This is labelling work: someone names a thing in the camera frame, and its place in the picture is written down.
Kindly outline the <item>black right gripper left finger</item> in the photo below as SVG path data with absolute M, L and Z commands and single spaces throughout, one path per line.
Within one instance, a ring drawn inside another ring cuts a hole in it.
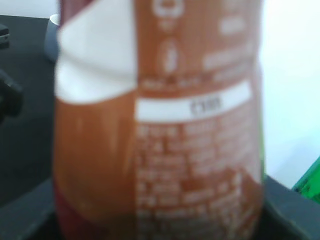
M 28 239 L 49 219 L 54 209 L 53 181 L 49 178 L 0 208 L 0 238 Z

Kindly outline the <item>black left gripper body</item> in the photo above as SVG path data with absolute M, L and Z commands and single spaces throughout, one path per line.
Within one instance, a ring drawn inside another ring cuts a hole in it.
M 0 69 L 0 124 L 2 125 L 7 117 L 17 117 L 22 107 L 22 86 L 3 69 Z

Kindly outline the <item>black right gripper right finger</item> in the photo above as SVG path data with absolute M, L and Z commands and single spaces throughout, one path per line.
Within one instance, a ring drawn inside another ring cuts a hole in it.
M 320 205 L 271 177 L 265 181 L 265 201 L 259 224 L 261 240 L 318 240 Z

